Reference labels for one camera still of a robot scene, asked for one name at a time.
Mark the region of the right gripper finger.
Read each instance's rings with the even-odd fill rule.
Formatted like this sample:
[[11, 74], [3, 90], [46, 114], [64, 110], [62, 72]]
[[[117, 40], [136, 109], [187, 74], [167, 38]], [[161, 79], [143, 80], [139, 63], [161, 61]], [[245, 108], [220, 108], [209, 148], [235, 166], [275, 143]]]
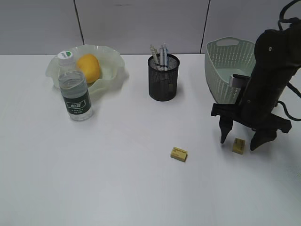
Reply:
[[257, 130], [251, 140], [250, 150], [253, 151], [259, 146], [274, 141], [277, 137], [277, 131], [274, 129]]
[[233, 127], [233, 119], [226, 116], [221, 116], [219, 120], [219, 127], [221, 130], [221, 140], [220, 143], [223, 144], [229, 132]]

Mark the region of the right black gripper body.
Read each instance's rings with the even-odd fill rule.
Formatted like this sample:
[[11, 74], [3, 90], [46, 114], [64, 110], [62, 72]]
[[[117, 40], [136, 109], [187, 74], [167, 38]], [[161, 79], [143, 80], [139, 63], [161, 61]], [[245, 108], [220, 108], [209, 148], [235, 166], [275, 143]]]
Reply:
[[279, 129], [288, 133], [291, 122], [271, 112], [291, 78], [291, 67], [268, 70], [256, 64], [239, 103], [213, 104], [211, 115], [230, 117], [256, 130]]

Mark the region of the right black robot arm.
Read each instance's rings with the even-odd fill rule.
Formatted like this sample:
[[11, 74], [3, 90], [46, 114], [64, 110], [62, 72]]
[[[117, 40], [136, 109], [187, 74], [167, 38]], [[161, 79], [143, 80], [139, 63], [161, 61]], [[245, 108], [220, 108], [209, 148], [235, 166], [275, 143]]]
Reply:
[[288, 133], [291, 122], [299, 121], [288, 113], [279, 98], [285, 87], [298, 96], [301, 94], [290, 83], [301, 67], [301, 21], [293, 17], [278, 22], [290, 26], [286, 30], [268, 29], [259, 36], [254, 47], [256, 63], [251, 76], [231, 76], [230, 86], [241, 89], [236, 102], [213, 104], [211, 115], [220, 116], [221, 143], [225, 142], [234, 121], [255, 132], [251, 150], [275, 140], [278, 130]]

